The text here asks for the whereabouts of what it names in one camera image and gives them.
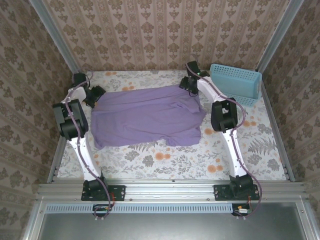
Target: purple cable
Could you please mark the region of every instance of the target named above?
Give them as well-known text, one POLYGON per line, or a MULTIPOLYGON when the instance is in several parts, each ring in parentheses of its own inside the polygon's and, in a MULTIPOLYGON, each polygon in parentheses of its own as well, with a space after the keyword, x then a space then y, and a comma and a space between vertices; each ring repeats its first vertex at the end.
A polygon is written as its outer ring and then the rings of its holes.
POLYGON ((234 134, 233 134, 236 129, 238 129, 239 127, 241 127, 241 126, 245 123, 245 120, 246 120, 246 111, 245 111, 244 107, 241 106, 240 103, 236 102, 236 101, 233 100, 233 99, 230 99, 230 98, 228 98, 228 97, 225 97, 225 96, 219 94, 219 90, 217 90, 217 89, 215 88, 215 86, 211 83, 211 81, 209 81, 209 80, 205 79, 204 77, 196 74, 194 71, 192 71, 192 70, 190 69, 190 67, 188 66, 188 64, 186 64, 185 66, 186 66, 186 68, 189 70, 190 73, 192 73, 193 75, 201 78, 201 79, 204 80, 206 83, 208 83, 208 84, 212 87, 212 89, 218 94, 219 97, 221 97, 222 99, 227 100, 227 101, 229 101, 229 102, 231 102, 231 103, 236 104, 237 106, 239 106, 239 108, 240 108, 241 111, 242 111, 242 114, 243 114, 242 121, 240 122, 240 124, 239 124, 238 126, 236 126, 234 129, 231 130, 231 134, 230 134, 230 136, 231 136, 231 141, 232 141, 232 145, 233 145, 233 147, 234 147, 234 151, 235 151, 236 157, 237 157, 237 159, 239 159, 239 164, 240 164, 240 166, 243 168, 243 170, 244 170, 250 177, 252 177, 252 178, 255 180, 255 182, 256 182, 256 184, 258 185, 259 190, 260 190, 260 198, 259 198, 259 200, 258 200, 257 206, 255 207, 255 209, 254 209, 250 214, 248 214, 247 216, 245 216, 246 218, 248 218, 248 217, 250 217, 250 216, 259 208, 259 206, 260 206, 260 203, 261 203, 261 200, 262 200, 262 186, 261 186, 260 182, 258 181, 258 179, 257 179, 255 176, 253 176, 253 175, 245 168, 245 166, 242 164, 242 162, 240 161, 240 155, 239 155, 239 153, 238 153, 238 151, 237 151, 236 141, 235 141, 234 134))
MULTIPOLYGON (((65 107, 66 107, 66 110, 67 110, 67 112, 68 112, 68 114, 69 114, 69 116, 70 116, 70 118, 71 118, 71 120, 72 120, 72 122, 73 122, 73 124, 74 124, 74 126, 75 126, 76 132, 77 132, 77 134, 78 134, 78 138, 77 138, 76 145, 77 145, 77 150, 78 150, 78 152, 79 152, 80 160, 82 161, 84 167, 88 170, 88 172, 102 185, 102 187, 103 187, 103 189, 104 189, 104 191, 105 191, 105 193, 106 193, 106 196, 107 196, 107 198, 108 198, 108 210, 107 210, 107 212, 105 213, 105 215, 103 216, 103 217, 105 217, 105 216, 109 215, 109 212, 110 212, 110 209, 111 209, 111 199, 110 199, 110 195, 109 195, 109 192, 108 192, 108 189, 107 189, 107 186, 105 185, 105 183, 104 183, 98 176, 96 176, 96 175, 90 170, 89 166, 87 165, 86 161, 84 160, 84 157, 83 157, 82 154, 81 154, 81 150, 80 150, 80 139, 81 139, 80 129, 79 129, 78 125, 77 125, 77 122, 76 122, 76 120, 75 120, 75 118, 74 118, 74 116, 73 116, 73 114, 72 114, 72 112, 71 112, 71 110, 70 110, 70 108, 69 108, 69 104, 68 104, 68 101, 70 100, 70 97, 71 97, 72 93, 73 93, 77 88, 79 88, 79 87, 81 87, 82 85, 85 85, 87 82, 89 82, 89 81, 93 78, 93 76, 94 76, 94 72, 92 72, 91 77, 90 77, 90 78, 87 78, 86 81, 80 83, 79 85, 77 85, 77 86, 75 86, 74 88, 71 89, 71 91, 66 95, 65 107)), ((94 210, 94 213, 93 213, 93 215, 94 215, 96 218, 97 218, 97 210, 98 210, 99 208, 101 208, 101 207, 96 207, 95 210, 94 210)))

